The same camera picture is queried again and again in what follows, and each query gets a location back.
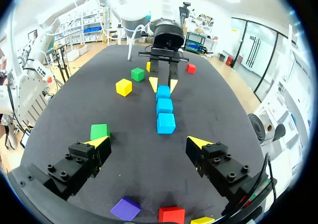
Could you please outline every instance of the black tabletop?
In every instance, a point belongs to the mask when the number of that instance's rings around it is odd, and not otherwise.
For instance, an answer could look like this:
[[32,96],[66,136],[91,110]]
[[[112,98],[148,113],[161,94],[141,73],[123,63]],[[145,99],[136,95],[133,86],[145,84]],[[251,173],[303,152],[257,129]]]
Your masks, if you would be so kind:
[[[131,69],[146,70],[148,58],[138,57],[142,46],[111,45],[76,72],[39,117],[27,142],[21,164],[34,163],[46,172],[49,163],[64,157],[68,146],[89,141],[92,124],[107,123],[112,154],[95,179],[89,179],[69,202],[90,212],[116,219],[112,207],[124,196],[140,203],[134,221],[156,222],[160,207],[186,209],[186,221],[221,216],[227,200],[206,177],[200,178],[185,154],[187,136],[221,141],[233,158],[260,171],[263,155],[250,121],[233,91],[204,58],[184,53],[197,67],[186,72],[179,63],[179,82],[173,91],[176,129],[158,135],[156,96],[148,81],[133,81],[126,97],[115,83],[131,80]],[[168,66],[159,63],[161,75]]]

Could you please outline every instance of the green cube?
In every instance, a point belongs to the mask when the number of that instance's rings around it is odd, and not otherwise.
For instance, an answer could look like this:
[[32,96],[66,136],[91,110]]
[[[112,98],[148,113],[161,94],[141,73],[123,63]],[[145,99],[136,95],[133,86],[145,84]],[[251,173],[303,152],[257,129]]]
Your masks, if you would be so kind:
[[98,138],[109,136],[110,131],[107,124],[95,124],[90,127],[90,140],[96,140]]
[[145,78],[145,70],[135,68],[131,70],[131,78],[135,81],[142,81]]

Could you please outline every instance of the floor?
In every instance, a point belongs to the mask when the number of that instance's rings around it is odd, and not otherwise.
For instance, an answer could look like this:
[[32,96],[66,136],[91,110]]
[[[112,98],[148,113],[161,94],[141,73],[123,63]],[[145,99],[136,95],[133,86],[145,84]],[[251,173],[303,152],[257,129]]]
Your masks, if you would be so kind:
[[[149,45],[148,43],[136,43],[140,45]],[[89,61],[92,57],[102,51],[104,48],[107,47],[107,44],[102,44],[101,42],[98,43],[87,43],[87,52],[80,56],[73,62],[69,62],[69,73],[73,75],[76,73],[81,66],[83,66],[87,61]],[[205,57],[211,65],[220,73],[220,75],[224,78],[224,80],[228,83],[231,87],[235,95],[237,96],[239,102],[241,103],[243,109],[247,114],[253,113],[257,107],[259,106],[260,102],[253,93],[253,91],[248,87],[245,83],[243,78],[232,68],[226,66],[225,62],[219,61],[218,57]],[[55,77],[62,80],[62,76],[58,67],[52,67],[52,72]],[[49,93],[51,95],[55,94],[60,88],[55,83],[52,82],[49,84]],[[22,133],[17,134],[18,140],[21,140]],[[1,160],[1,167],[4,173],[10,172],[12,169],[18,167],[20,165],[20,161],[23,155],[23,150],[19,146],[17,150],[9,149],[7,150],[4,146],[5,136],[0,137],[0,160]]]
[[[256,73],[247,70],[243,65],[239,63],[235,63],[233,68],[239,74],[239,76],[244,79],[244,81],[248,81],[247,85],[250,87],[250,89],[255,90],[259,81],[261,80],[261,77]],[[270,83],[264,79],[262,84],[256,91],[256,95],[259,97],[259,99],[263,100],[265,98],[265,96],[267,95],[266,90],[269,87]]]

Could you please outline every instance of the storage bin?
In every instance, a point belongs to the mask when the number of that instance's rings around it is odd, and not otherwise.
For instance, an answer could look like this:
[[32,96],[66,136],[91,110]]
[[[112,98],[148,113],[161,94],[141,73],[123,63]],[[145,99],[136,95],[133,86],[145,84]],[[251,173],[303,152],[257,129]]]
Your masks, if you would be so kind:
[[66,53],[69,62],[74,61],[80,56],[80,52],[78,49],[73,49],[72,51]]
[[79,49],[79,55],[80,55],[80,56],[83,55],[83,54],[86,53],[86,52],[87,52],[87,45],[85,45],[84,47],[82,47],[82,48]]

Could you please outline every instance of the screw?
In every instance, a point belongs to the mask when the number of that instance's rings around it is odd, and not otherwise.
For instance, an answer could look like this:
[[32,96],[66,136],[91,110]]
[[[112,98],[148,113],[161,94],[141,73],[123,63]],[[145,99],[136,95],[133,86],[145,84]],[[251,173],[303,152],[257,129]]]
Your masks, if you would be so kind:
[[220,158],[214,158],[213,163],[214,164],[219,164],[221,162]]
[[225,160],[230,160],[231,158],[232,156],[229,153],[224,157]]
[[68,159],[68,160],[71,160],[71,159],[72,159],[72,156],[71,156],[69,153],[67,153],[67,154],[65,155],[65,158]]
[[78,157],[76,159],[76,163],[82,164],[82,163],[84,163],[84,160],[81,157]]
[[25,186],[25,182],[24,182],[23,180],[21,180],[21,181],[19,182],[19,185],[20,185],[21,187],[24,187],[24,186]]
[[60,177],[63,179],[63,180],[67,180],[69,178],[69,175],[68,173],[66,173],[65,171],[62,171],[60,173]]
[[48,165],[48,170],[49,170],[51,173],[53,173],[53,172],[55,172],[55,167],[54,167],[53,165],[49,164],[49,165]]
[[248,165],[243,165],[241,169],[242,173],[247,173],[248,172]]
[[233,181],[233,180],[235,179],[235,177],[236,177],[236,175],[235,175],[235,173],[233,173],[233,172],[231,172],[231,173],[229,173],[229,174],[227,175],[227,179],[228,179],[229,181]]

